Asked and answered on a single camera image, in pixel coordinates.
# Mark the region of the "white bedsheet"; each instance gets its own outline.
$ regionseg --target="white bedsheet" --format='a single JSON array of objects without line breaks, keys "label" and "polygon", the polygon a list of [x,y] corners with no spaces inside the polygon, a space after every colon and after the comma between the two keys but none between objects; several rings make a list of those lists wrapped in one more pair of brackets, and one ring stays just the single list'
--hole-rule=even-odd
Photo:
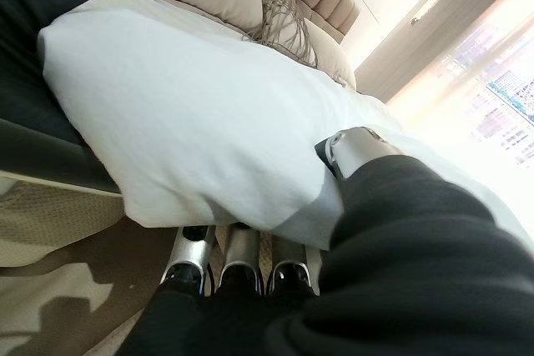
[{"label": "white bedsheet", "polygon": [[[403,134],[378,100],[148,1],[144,13],[165,15],[167,25],[86,11],[59,18],[40,41],[45,79],[118,183],[130,218],[146,227],[237,219],[326,248],[342,207],[314,145],[366,125],[470,190],[534,249],[497,196]],[[104,59],[113,63],[88,63]]]}]

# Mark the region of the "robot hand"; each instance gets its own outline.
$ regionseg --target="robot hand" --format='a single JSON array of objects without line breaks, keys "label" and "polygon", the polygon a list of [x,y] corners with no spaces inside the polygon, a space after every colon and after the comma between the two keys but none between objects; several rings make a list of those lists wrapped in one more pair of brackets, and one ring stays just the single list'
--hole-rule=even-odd
[{"label": "robot hand", "polygon": [[348,179],[372,160],[403,154],[375,131],[366,127],[339,131],[336,135],[318,143],[315,151],[338,181]]}]

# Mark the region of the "window curtain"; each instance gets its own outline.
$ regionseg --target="window curtain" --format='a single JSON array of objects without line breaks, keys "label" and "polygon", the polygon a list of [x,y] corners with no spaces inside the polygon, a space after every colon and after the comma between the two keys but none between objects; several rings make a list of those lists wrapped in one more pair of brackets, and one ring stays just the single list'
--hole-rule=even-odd
[{"label": "window curtain", "polygon": [[496,192],[534,238],[532,0],[497,0],[388,106],[408,133]]}]

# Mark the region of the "bed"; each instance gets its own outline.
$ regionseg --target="bed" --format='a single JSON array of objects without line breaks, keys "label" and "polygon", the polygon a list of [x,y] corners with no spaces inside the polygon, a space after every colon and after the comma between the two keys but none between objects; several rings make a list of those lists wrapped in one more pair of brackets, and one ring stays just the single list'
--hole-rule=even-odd
[{"label": "bed", "polygon": [[[407,137],[382,103],[356,92],[352,67],[339,46],[358,17],[358,7],[354,0],[290,1],[300,16],[305,18],[305,31],[308,33],[307,37],[316,58],[311,57],[312,53],[309,52],[303,59],[300,53],[301,42],[298,43],[296,50],[292,46],[284,46],[287,44],[284,38],[292,38],[293,33],[284,35],[280,30],[277,38],[282,42],[281,47],[277,46],[276,41],[265,40],[265,44],[270,45],[266,47],[251,39],[251,33],[258,32],[257,28],[264,26],[262,0],[93,0],[60,18],[50,29],[43,32],[41,49],[45,62],[44,76],[58,97],[68,119],[63,115],[61,108],[51,108],[50,105],[44,104],[43,111],[51,115],[49,121],[55,123],[36,126],[29,120],[17,123],[1,120],[0,123],[3,125],[0,127],[2,135],[0,140],[10,144],[9,157],[7,154],[0,156],[0,170],[3,171],[3,176],[67,188],[69,191],[92,193],[90,195],[83,193],[83,196],[107,198],[122,195],[128,216],[150,229],[143,230],[124,221],[107,230],[103,230],[104,227],[101,225],[91,226],[91,223],[86,221],[78,220],[73,223],[77,225],[77,229],[67,240],[61,242],[61,246],[41,249],[41,253],[35,253],[32,259],[32,262],[35,262],[45,254],[58,249],[44,261],[49,265],[54,254],[59,255],[59,258],[66,258],[65,254],[72,252],[75,256],[66,258],[69,265],[61,267],[61,271],[59,269],[51,271],[50,267],[37,262],[26,270],[24,268],[13,270],[12,274],[22,281],[24,281],[22,278],[28,275],[38,275],[40,281],[34,279],[32,282],[20,282],[20,280],[16,282],[21,285],[19,288],[26,288],[26,293],[33,295],[33,300],[27,307],[26,317],[21,317],[16,310],[8,310],[9,313],[6,315],[12,316],[13,324],[11,326],[4,324],[2,326],[4,331],[5,327],[10,327],[11,331],[20,330],[20,324],[27,323],[25,318],[28,318],[28,315],[37,320],[38,316],[34,309],[50,301],[54,293],[57,296],[68,294],[71,297],[91,299],[89,314],[100,310],[103,317],[99,328],[95,327],[94,321],[90,319],[80,323],[73,316],[65,318],[68,324],[76,326],[78,330],[91,333],[91,340],[74,336],[70,340],[73,348],[65,348],[63,352],[73,354],[73,349],[76,349],[75,353],[85,353],[113,329],[118,328],[119,333],[110,335],[111,342],[115,342],[116,345],[122,338],[119,327],[121,323],[138,312],[143,302],[148,301],[151,290],[157,284],[158,273],[164,268],[165,251],[168,252],[172,246],[172,241],[169,241],[174,232],[172,227],[179,225],[228,224],[239,220],[262,231],[317,248],[327,248],[330,231],[342,209],[333,178],[324,166],[319,167],[320,161],[312,160],[313,146],[337,130],[355,125],[371,126],[405,153],[418,157],[444,178],[473,192],[491,208],[503,228],[524,240],[527,246],[531,246],[521,226],[500,199],[474,182],[468,174],[435,154],[426,145]],[[293,29],[293,24],[287,25],[289,29]],[[102,27],[107,27],[108,36],[98,35],[98,30]],[[125,34],[124,27],[132,29],[129,31],[132,34],[129,36]],[[76,39],[81,32],[87,39]],[[118,77],[123,76],[125,71],[116,71],[117,67],[112,63],[104,63],[105,66],[97,70],[89,68],[84,71],[79,69],[81,64],[77,67],[74,67],[74,64],[65,64],[73,63],[76,58],[80,58],[81,61],[87,60],[89,53],[84,52],[97,52],[97,49],[101,49],[101,43],[93,40],[96,37],[108,44],[106,57],[135,60],[139,69],[150,66],[154,76],[157,77],[158,85],[153,87],[151,87],[153,83],[144,81],[143,77],[128,81],[127,87],[135,88],[137,92],[133,93],[133,100],[128,101],[127,110],[121,104],[132,93],[116,91],[115,89],[121,85],[113,84],[120,82]],[[62,45],[71,40],[79,40],[83,52],[70,52],[69,48]],[[168,46],[164,42],[170,43],[173,49],[182,49],[180,51],[187,54],[179,61],[172,58],[170,63],[171,57],[167,50],[151,48],[151,43],[160,43],[162,48]],[[139,51],[140,43],[146,43],[146,48],[143,48],[144,55]],[[127,55],[124,55],[125,48],[130,49]],[[226,66],[219,60],[224,60],[230,51],[233,62]],[[183,72],[183,65],[188,58],[201,63],[201,55],[207,52],[210,55],[219,52],[220,56],[213,59],[206,57],[209,59],[206,60],[209,67],[202,70],[204,73],[196,73],[195,76]],[[145,63],[143,60],[147,54],[152,55],[151,58],[157,58],[156,63],[154,60],[151,61],[152,64]],[[261,66],[254,63],[254,60],[261,60]],[[173,66],[171,68],[173,73],[160,69],[162,64],[169,63]],[[207,81],[209,77],[204,76],[208,75],[205,71],[215,71],[218,63],[224,66],[216,70],[219,81],[227,83],[236,76],[240,81],[232,81],[235,85],[227,85],[223,89],[220,89],[220,83],[216,79]],[[269,70],[273,66],[276,67],[276,74]],[[226,70],[229,68],[234,68],[231,70],[233,74],[227,73]],[[57,71],[75,73],[56,74]],[[91,79],[88,86],[83,86],[85,90],[79,91],[78,88],[74,96],[73,85],[79,87],[83,84],[80,81],[88,81],[95,75],[95,71],[105,79],[101,82],[94,82]],[[173,96],[174,87],[168,85],[166,78],[172,80],[176,76],[188,80],[190,84],[188,93],[193,92],[191,88],[196,89],[195,93],[203,90],[209,92],[205,92],[204,98],[193,95],[187,97],[187,104],[195,107],[172,110],[164,108],[169,102],[162,99],[154,100],[155,96],[152,95],[144,97],[144,93],[148,92],[147,88],[150,87],[150,93],[166,91],[164,99],[169,99]],[[206,82],[209,82],[209,85],[201,85]],[[268,88],[262,87],[262,91],[256,93],[245,90],[254,89],[255,83],[260,86],[259,83],[264,85],[265,82],[276,84]],[[109,91],[106,92],[102,88],[108,88]],[[188,96],[188,93],[182,91],[180,96]],[[258,97],[261,99],[259,105],[246,110],[248,107],[246,105]],[[200,137],[209,138],[208,143],[201,141],[196,143],[194,138],[189,136],[187,138],[182,138],[178,134],[174,136],[173,133],[178,132],[175,127],[180,126],[182,128],[180,132],[183,132],[189,129],[192,121],[198,119],[199,114],[195,110],[207,108],[206,99],[215,100],[214,103],[219,105],[216,108],[211,103],[210,110],[221,113],[224,111],[218,119],[202,118],[205,120],[205,125],[194,126],[193,131],[196,133],[205,133]],[[98,106],[88,106],[94,102],[98,103]],[[241,107],[234,108],[239,102]],[[145,110],[150,113],[142,120],[144,124],[139,124],[132,130],[135,121],[141,121],[139,116],[147,113]],[[263,115],[262,110],[269,112]],[[159,115],[170,117],[158,118]],[[218,132],[217,129],[222,130],[220,122],[227,119],[234,121],[235,125],[229,125],[228,129]],[[265,123],[256,125],[251,123],[250,126],[254,131],[241,129],[247,126],[247,121],[253,120],[272,121],[276,129],[262,130]],[[161,129],[162,121],[172,121],[176,125],[167,127],[165,131]],[[120,135],[106,136],[101,135],[102,132],[120,133]],[[236,153],[234,148],[229,148],[224,141],[219,141],[231,133],[237,133],[234,143],[239,143],[241,153]],[[249,140],[241,141],[243,136]],[[138,148],[132,148],[132,143],[137,143]],[[173,146],[156,149],[161,143],[170,143]],[[111,150],[113,148],[120,148],[121,152]],[[217,149],[216,157],[208,155],[202,158],[204,153],[214,152],[214,149]],[[258,153],[266,154],[268,157],[255,160],[253,156]],[[169,157],[159,159],[160,154]],[[154,159],[160,161],[154,167],[158,172],[145,174],[147,166],[152,165],[148,160]],[[219,163],[219,159],[223,159],[224,163]],[[247,165],[247,160],[254,160],[254,163]],[[285,160],[291,160],[291,163],[284,163]],[[179,171],[174,169],[175,164],[182,164],[179,166]],[[184,165],[191,168],[184,171]],[[199,175],[205,178],[198,180]],[[220,187],[221,181],[233,185]],[[247,193],[246,202],[236,202],[236,198],[243,197],[244,188]],[[122,199],[115,200],[122,204]],[[174,206],[176,204],[193,206],[176,208]],[[276,210],[272,208],[272,204],[277,205]],[[96,234],[92,237],[84,239],[94,233]],[[129,241],[129,248],[122,242],[122,235],[124,242]],[[152,264],[143,263],[139,266],[129,264],[132,271],[121,271],[116,275],[106,273],[106,268],[102,269],[102,266],[106,263],[115,265],[113,263],[116,261],[98,253],[109,251],[111,243],[112,247],[118,249],[128,248],[124,251],[124,257],[128,256],[129,260],[136,255],[139,259],[150,257]],[[26,250],[27,248],[18,248],[16,252],[26,254]],[[76,263],[80,260],[87,261],[90,266],[89,271],[87,264]],[[31,263],[23,257],[18,261],[17,264],[17,260],[14,260],[12,266]],[[117,276],[120,276],[120,279],[113,281]],[[109,306],[105,308],[106,299],[111,296],[110,294],[115,298],[128,296],[129,279],[132,280],[132,285],[138,286],[136,288],[139,288],[141,295],[131,301],[129,299],[120,310]],[[8,283],[8,286],[11,285],[11,290],[15,288],[14,281]],[[50,296],[38,298],[40,289],[38,283],[42,282],[48,283]],[[116,282],[121,284],[117,285],[116,292],[112,293],[112,289],[106,285]],[[73,294],[72,287],[85,289],[79,289]],[[12,302],[13,299],[14,303],[17,299],[22,302],[20,296],[23,293],[24,291],[18,295],[9,293]],[[56,310],[56,317],[60,315],[60,311],[60,308]],[[91,354],[106,354],[109,350],[105,344],[101,344],[91,352]]]}]

